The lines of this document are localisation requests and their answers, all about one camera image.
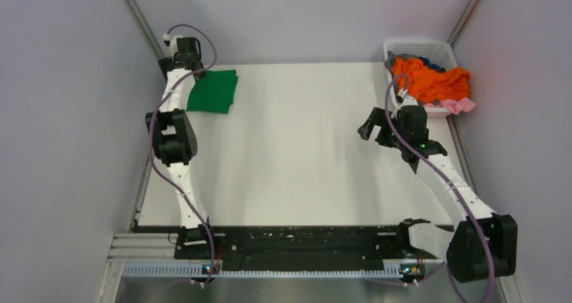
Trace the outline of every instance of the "pink cloth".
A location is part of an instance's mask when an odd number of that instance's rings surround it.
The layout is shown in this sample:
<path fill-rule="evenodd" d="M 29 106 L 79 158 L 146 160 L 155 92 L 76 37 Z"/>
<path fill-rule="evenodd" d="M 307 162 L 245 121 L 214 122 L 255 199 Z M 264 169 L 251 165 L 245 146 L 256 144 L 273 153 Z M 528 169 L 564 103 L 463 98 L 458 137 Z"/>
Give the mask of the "pink cloth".
<path fill-rule="evenodd" d="M 475 108 L 475 106 L 477 106 L 475 102 L 471 101 L 467 97 L 462 98 L 460 101 L 445 99 L 443 101 L 439 101 L 438 105 L 431 103 L 423 105 L 423 107 L 444 107 L 453 114 L 459 114 L 460 112 L 470 112 Z"/>

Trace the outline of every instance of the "gray cloth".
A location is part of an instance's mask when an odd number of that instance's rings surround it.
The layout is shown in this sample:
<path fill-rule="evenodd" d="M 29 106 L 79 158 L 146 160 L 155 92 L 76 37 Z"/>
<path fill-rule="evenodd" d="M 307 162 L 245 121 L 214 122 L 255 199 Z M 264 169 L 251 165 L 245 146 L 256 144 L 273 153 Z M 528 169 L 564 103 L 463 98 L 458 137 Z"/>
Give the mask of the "gray cloth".
<path fill-rule="evenodd" d="M 393 51 L 389 51 L 387 53 L 387 60 L 383 63 L 383 65 L 389 70 L 389 72 L 391 72 L 391 68 L 395 64 L 395 60 L 397 57 L 400 57 L 405 61 L 407 61 L 409 58 L 419 59 L 418 56 L 412 55 L 411 53 L 402 53 L 400 55 L 395 55 Z"/>

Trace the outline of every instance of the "blue cloth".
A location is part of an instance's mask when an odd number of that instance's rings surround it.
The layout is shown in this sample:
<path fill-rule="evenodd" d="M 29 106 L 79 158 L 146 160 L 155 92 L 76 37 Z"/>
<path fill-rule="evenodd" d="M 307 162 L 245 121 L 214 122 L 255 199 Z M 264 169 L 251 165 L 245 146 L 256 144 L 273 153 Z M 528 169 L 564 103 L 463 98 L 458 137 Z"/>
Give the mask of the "blue cloth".
<path fill-rule="evenodd" d="M 419 57 L 419 59 L 420 59 L 421 61 L 423 61 L 423 64 L 426 65 L 427 67 L 429 67 L 429 69 L 433 69 L 433 70 L 435 70 L 436 72 L 446 72 L 445 69 L 443 69 L 443 68 L 441 68 L 440 66 L 438 66 L 438 65 L 436 65 L 436 64 L 434 64 L 434 63 L 432 63 L 432 62 L 429 61 L 429 59 L 427 59 L 427 58 Z"/>

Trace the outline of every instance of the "clothing pile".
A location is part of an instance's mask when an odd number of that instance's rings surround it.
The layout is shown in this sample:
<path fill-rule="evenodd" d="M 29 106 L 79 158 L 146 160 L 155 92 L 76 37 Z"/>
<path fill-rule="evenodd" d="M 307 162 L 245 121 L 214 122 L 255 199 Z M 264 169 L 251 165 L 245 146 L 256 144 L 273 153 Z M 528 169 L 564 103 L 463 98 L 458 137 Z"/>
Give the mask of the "clothing pile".
<path fill-rule="evenodd" d="M 469 99 L 467 79 L 471 74 L 457 67 L 449 71 L 431 63 L 429 59 L 404 53 L 396 55 L 388 52 L 384 63 L 393 77 L 405 74 L 409 86 L 407 93 L 424 107 L 444 107 L 451 113 L 471 111 L 476 104 Z M 405 78 L 397 80 L 398 91 L 405 86 Z"/>

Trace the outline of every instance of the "orange cloth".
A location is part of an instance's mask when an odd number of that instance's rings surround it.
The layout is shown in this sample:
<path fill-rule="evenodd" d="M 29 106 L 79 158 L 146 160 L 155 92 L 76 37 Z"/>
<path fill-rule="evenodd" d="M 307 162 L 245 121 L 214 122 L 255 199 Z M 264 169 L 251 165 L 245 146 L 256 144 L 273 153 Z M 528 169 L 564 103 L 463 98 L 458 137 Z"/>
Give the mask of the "orange cloth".
<path fill-rule="evenodd" d="M 447 72 L 436 72 L 423 65 L 420 59 L 409 58 L 404 61 L 398 57 L 391 68 L 393 76 L 401 73 L 409 78 L 407 93 L 423 103 L 433 103 L 453 99 L 460 101 L 464 97 L 469 97 L 469 84 L 467 79 L 471 74 L 463 68 L 455 68 Z M 399 90 L 405 86 L 405 78 L 397 80 Z"/>

